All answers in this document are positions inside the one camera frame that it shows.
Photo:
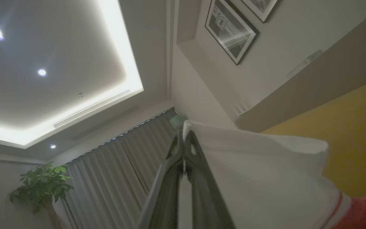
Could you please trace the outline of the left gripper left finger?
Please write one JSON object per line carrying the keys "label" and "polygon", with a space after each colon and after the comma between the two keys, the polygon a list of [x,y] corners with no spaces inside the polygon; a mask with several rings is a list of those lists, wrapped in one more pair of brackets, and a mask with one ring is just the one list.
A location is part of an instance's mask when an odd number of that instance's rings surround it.
{"label": "left gripper left finger", "polygon": [[178,191],[183,175],[183,158],[183,132],[177,130],[142,208],[138,229],[178,228]]}

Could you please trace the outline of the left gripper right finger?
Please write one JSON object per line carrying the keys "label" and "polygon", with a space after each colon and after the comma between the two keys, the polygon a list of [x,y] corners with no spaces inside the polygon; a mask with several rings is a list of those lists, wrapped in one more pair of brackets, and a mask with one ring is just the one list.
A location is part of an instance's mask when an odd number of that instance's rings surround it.
{"label": "left gripper right finger", "polygon": [[193,229],[234,229],[222,194],[193,131],[185,138],[186,174],[192,184]]}

